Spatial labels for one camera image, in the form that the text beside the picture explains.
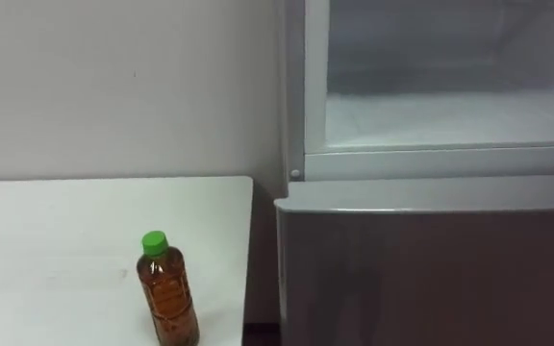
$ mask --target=refrigerator door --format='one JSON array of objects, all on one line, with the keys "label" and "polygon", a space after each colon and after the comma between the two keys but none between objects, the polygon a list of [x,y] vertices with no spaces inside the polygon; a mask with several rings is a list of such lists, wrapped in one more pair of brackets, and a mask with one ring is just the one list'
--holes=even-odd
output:
[{"label": "refrigerator door", "polygon": [[554,176],[291,183],[288,346],[554,345]]}]

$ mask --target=bottle cap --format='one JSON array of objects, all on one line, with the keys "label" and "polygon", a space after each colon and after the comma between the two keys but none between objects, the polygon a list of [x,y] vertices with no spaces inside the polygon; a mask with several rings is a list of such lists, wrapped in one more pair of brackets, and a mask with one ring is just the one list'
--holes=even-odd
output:
[{"label": "bottle cap", "polygon": [[168,249],[168,240],[162,231],[151,231],[142,237],[142,250],[148,257],[159,257]]}]

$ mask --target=refrigerator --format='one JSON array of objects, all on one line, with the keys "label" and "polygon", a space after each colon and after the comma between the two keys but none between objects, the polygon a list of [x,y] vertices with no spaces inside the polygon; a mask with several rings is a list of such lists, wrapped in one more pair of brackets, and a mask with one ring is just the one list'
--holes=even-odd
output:
[{"label": "refrigerator", "polygon": [[554,345],[554,0],[281,5],[284,345]]}]

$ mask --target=plastic bottle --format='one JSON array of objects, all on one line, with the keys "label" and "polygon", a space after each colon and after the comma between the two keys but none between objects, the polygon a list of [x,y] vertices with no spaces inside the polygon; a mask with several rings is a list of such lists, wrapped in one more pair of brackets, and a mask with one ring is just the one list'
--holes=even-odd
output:
[{"label": "plastic bottle", "polygon": [[153,314],[161,346],[196,346],[200,338],[183,254],[168,246],[164,232],[142,238],[144,255],[137,264],[138,277]]}]

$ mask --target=brown liquid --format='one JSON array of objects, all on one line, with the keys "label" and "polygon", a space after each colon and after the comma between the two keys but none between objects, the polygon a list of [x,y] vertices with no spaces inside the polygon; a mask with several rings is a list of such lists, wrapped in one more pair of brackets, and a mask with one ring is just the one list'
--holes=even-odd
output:
[{"label": "brown liquid", "polygon": [[160,345],[196,346],[200,333],[181,251],[169,247],[158,258],[142,256],[137,271]]}]

